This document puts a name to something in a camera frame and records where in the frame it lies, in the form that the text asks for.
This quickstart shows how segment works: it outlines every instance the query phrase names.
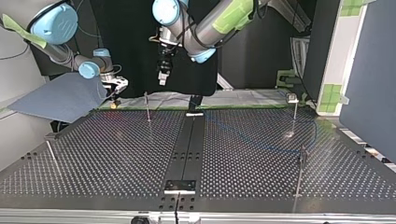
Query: black strip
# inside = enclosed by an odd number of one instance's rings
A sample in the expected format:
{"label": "black strip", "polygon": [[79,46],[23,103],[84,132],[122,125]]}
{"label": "black strip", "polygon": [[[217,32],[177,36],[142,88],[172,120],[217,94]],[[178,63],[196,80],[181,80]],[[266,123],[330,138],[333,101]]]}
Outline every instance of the black strip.
{"label": "black strip", "polygon": [[183,180],[196,180],[197,191],[201,180],[201,169],[204,156],[205,117],[195,117],[191,140],[184,167]]}
{"label": "black strip", "polygon": [[37,22],[38,20],[40,20],[44,15],[46,15],[48,12],[50,12],[51,10],[53,10],[54,8],[60,6],[63,3],[67,3],[69,0],[62,0],[58,3],[55,3],[54,5],[47,7],[45,10],[43,10],[42,12],[38,13],[38,15],[36,15],[27,25],[26,27],[26,31],[30,33],[30,29],[32,29],[32,26],[35,24],[35,22]]}
{"label": "black strip", "polygon": [[175,148],[172,152],[168,169],[163,181],[165,186],[167,180],[181,180],[184,173],[187,151],[189,149],[191,132],[193,127],[193,118],[186,118],[183,128],[177,138]]}

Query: blue cable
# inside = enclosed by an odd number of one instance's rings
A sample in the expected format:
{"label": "blue cable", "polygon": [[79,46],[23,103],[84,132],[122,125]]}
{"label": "blue cable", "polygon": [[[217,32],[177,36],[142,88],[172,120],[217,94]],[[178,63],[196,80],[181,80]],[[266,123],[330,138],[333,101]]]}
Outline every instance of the blue cable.
{"label": "blue cable", "polygon": [[[171,100],[186,101],[186,102],[189,102],[189,103],[192,103],[192,104],[198,106],[198,104],[196,104],[196,103],[194,103],[194,102],[191,102],[191,101],[185,100],[185,99],[180,99],[180,98],[173,98],[173,99],[169,99],[169,100],[167,100],[167,101],[171,101]],[[212,121],[212,122],[218,124],[218,125],[219,125],[221,128],[223,128],[224,130],[231,130],[231,131],[237,133],[242,139],[245,140],[245,142],[249,142],[249,143],[251,143],[251,144],[253,144],[253,145],[256,145],[258,148],[261,148],[261,147],[262,147],[262,144],[257,144],[257,141],[252,140],[251,138],[249,138],[247,135],[243,134],[242,132],[236,130],[236,129],[233,128],[233,127],[229,127],[229,126],[227,126],[226,124],[224,124],[224,123],[222,123],[222,122],[220,122],[220,121],[218,121],[218,120],[212,118],[210,115],[208,115],[208,114],[206,113],[206,111],[202,110],[202,112],[204,113],[204,115],[206,116],[206,118],[207,118],[208,120],[210,120],[210,121]],[[314,138],[313,138],[312,141],[306,146],[306,150],[308,151],[308,150],[311,149],[311,147],[313,147],[314,144],[317,142],[317,139],[318,139],[318,125],[315,123],[314,120],[304,120],[304,121],[297,121],[297,120],[295,120],[295,122],[296,122],[296,123],[313,123],[314,126],[315,126],[315,135],[314,135]],[[292,153],[292,154],[299,154],[299,153],[301,152],[300,149],[285,149],[285,148],[275,147],[275,146],[267,146],[267,147],[264,146],[263,149],[265,149],[265,150],[278,151],[278,152],[281,152],[281,153]]]}

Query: gray cloth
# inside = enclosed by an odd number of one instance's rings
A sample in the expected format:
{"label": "gray cloth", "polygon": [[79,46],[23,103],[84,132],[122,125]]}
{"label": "gray cloth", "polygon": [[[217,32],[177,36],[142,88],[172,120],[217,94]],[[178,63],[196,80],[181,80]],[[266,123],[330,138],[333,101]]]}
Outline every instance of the gray cloth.
{"label": "gray cloth", "polygon": [[22,114],[72,123],[98,107],[106,97],[99,77],[67,73],[22,97],[8,108]]}

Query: green tape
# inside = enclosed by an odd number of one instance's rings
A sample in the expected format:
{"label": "green tape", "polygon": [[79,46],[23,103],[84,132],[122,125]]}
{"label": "green tape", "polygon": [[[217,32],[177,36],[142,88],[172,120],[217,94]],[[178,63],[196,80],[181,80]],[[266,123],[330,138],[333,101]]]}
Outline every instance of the green tape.
{"label": "green tape", "polygon": [[2,18],[5,28],[15,31],[21,37],[23,37],[26,40],[29,40],[32,43],[37,44],[42,49],[44,49],[47,46],[47,42],[43,38],[39,37],[38,35],[32,35],[29,32],[23,30],[23,28],[19,24],[17,24],[14,20],[12,20],[8,15],[3,14]]}
{"label": "green tape", "polygon": [[233,0],[212,24],[219,33],[227,35],[232,29],[242,29],[248,24],[248,14],[253,10],[251,0]]}
{"label": "green tape", "polygon": [[320,98],[319,112],[334,113],[341,98],[341,85],[325,84]]}
{"label": "green tape", "polygon": [[242,19],[236,26],[235,26],[235,30],[242,30],[245,28],[245,26],[247,26],[252,20],[248,18],[248,15]]}
{"label": "green tape", "polygon": [[344,0],[341,7],[342,17],[359,16],[361,14],[361,7],[363,0]]}

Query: black curtain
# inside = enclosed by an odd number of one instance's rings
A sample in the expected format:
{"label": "black curtain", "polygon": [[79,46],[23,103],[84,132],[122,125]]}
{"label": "black curtain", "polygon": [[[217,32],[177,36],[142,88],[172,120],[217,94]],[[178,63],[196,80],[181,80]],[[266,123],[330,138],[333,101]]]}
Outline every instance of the black curtain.
{"label": "black curtain", "polygon": [[[191,0],[190,14],[199,22],[218,1]],[[149,42],[159,26],[151,13],[152,3],[153,0],[91,0],[104,47],[110,50],[113,63],[122,65],[120,74],[131,82],[121,97],[138,97],[144,91],[212,95],[217,87],[217,54],[206,63],[198,64],[179,48],[166,86],[159,85],[158,44]]]}

